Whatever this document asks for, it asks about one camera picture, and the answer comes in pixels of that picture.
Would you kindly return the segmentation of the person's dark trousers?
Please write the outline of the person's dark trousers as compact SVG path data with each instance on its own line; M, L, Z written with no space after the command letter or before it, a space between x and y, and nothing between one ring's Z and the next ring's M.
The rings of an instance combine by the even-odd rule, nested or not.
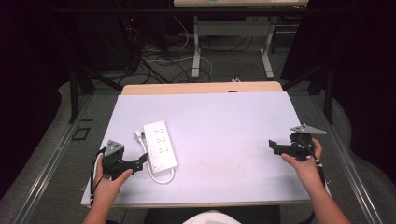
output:
M144 224L182 224L187 219L209 210L220 211L241 224L280 224L280 211L277 205L149 209Z

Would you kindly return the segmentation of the white table mat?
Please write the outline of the white table mat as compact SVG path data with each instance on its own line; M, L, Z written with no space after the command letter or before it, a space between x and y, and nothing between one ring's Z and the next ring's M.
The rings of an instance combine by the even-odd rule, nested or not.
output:
M283 91L122 95L105 139L124 145L124 157L143 153L134 132L164 121L177 157L167 184L147 171L122 186L117 207L231 206L301 203L308 195L294 170L274 155L269 141L288 144L299 125Z

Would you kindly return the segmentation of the person's left hand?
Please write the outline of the person's left hand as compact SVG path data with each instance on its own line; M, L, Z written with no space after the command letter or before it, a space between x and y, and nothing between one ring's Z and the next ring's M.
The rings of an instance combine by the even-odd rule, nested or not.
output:
M132 173L133 170L128 169L114 180L106 177L103 171L103 155L100 155L96 164L92 207L110 208L118 197L122 185Z

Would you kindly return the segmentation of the metal floor rail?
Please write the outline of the metal floor rail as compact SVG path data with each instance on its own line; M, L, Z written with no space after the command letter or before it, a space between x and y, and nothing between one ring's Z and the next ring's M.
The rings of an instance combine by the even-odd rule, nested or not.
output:
M96 150L95 121L85 96L77 119L70 123L63 106L12 189L16 215L9 224L80 224L88 208L80 203L88 188ZM90 128L84 141L73 141L77 127Z
M326 127L328 135L332 139L332 143L335 146L335 154L338 161L345 172L346 179L353 191L356 200L359 203L361 211L363 212L368 224L384 224L384 221L378 210L376 209L374 202L369 195L369 191L363 183L361 176L358 173L357 165L353 161L347 146L342 142L341 135L337 132L335 126L330 124L329 119L325 116L325 105L321 100L320 96L311 96L311 101L315 105L316 111L319 113L321 122Z

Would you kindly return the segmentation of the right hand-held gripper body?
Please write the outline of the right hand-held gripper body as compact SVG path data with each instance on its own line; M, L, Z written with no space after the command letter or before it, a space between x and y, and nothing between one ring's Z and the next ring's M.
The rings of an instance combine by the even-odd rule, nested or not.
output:
M326 134L326 132L306 124L293 127L291 130L291 145L285 146L280 154L292 156L297 161L305 161L309 157L316 159L317 157L315 156L315 147L313 144L312 135Z

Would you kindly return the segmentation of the wooden table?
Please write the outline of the wooden table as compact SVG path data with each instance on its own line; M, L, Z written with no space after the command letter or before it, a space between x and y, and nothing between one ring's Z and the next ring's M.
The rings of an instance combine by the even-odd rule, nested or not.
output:
M276 81L126 85L122 95L283 91Z

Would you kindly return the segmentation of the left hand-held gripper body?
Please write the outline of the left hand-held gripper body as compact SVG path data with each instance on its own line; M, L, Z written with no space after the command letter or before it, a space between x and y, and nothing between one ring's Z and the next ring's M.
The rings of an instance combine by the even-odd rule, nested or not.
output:
M128 169L132 169L133 173L139 171L139 160L125 161L123 153L123 144L113 140L107 141L102 165L104 173L110 175L112 180L117 179Z

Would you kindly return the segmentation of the black computer tower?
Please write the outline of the black computer tower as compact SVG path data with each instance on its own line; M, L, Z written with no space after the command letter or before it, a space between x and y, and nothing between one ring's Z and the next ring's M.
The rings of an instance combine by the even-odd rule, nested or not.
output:
M96 70L134 72L137 69L118 17L85 16L75 21Z

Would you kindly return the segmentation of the white metal-legged desk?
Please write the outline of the white metal-legged desk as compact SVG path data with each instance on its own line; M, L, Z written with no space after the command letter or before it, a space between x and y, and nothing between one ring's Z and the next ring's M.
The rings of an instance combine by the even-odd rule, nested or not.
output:
M306 6L309 0L174 0L175 7L187 9L300 9ZM264 47L260 49L264 74L273 79L274 72L268 53L275 35L277 16L267 16L266 19L210 19L203 20L193 17L194 55L192 61L192 78L200 76L201 48L200 37L204 35L249 35L263 37Z

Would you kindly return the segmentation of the person's white shirt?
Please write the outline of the person's white shirt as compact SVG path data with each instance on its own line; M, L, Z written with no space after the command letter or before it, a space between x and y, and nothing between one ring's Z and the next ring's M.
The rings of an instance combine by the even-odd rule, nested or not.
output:
M182 224L241 224L238 220L217 210L209 210L195 215Z

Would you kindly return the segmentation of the black metal stand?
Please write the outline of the black metal stand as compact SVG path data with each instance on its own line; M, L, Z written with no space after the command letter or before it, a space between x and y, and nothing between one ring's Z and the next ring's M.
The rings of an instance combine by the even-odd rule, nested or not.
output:
M116 91L121 91L123 89L120 84L113 82L109 78L101 75L99 72L94 71L85 65L72 68L69 73L71 100L70 123L73 123L79 114L78 89L82 89L85 94L94 94L95 87L92 84L92 79L97 79Z
M322 89L325 90L323 113L330 124L332 120L332 94L334 82L334 66L333 65L318 65L308 70L306 73L297 76L291 81L282 86L284 91L294 87L301 81L312 77L314 80L308 86L307 92L309 95L318 95Z

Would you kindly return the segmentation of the black square floor frame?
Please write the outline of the black square floor frame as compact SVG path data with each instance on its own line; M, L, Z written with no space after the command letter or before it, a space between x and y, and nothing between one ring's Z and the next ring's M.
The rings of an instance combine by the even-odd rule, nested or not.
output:
M75 132L72 134L72 140L73 141L84 141L87 138L90 130L91 130L90 128L78 126L77 129L75 130Z

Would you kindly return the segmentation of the person's right hand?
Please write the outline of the person's right hand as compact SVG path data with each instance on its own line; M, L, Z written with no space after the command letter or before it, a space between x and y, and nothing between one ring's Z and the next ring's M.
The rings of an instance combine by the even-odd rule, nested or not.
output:
M319 160L321 156L322 146L315 138L312 139L312 143L314 145L315 156L311 156L306 161L297 161L288 154L281 155L282 160L294 168L307 192L324 188L316 165L316 160Z

